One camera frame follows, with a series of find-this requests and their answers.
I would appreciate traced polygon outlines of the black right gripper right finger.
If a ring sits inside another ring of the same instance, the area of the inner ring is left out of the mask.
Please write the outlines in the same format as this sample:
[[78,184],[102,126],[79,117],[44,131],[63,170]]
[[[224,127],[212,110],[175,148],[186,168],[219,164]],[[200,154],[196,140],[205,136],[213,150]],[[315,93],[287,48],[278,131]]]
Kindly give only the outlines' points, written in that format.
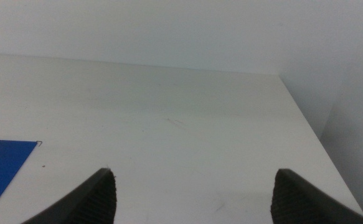
[[363,215],[291,169],[276,173],[270,212],[274,224],[363,224]]

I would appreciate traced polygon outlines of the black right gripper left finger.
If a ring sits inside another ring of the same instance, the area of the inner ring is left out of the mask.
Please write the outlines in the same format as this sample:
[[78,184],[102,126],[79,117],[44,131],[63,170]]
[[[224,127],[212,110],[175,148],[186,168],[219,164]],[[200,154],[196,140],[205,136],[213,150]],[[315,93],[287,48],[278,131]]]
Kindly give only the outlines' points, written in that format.
[[86,181],[26,224],[113,224],[116,182],[109,168],[101,168]]

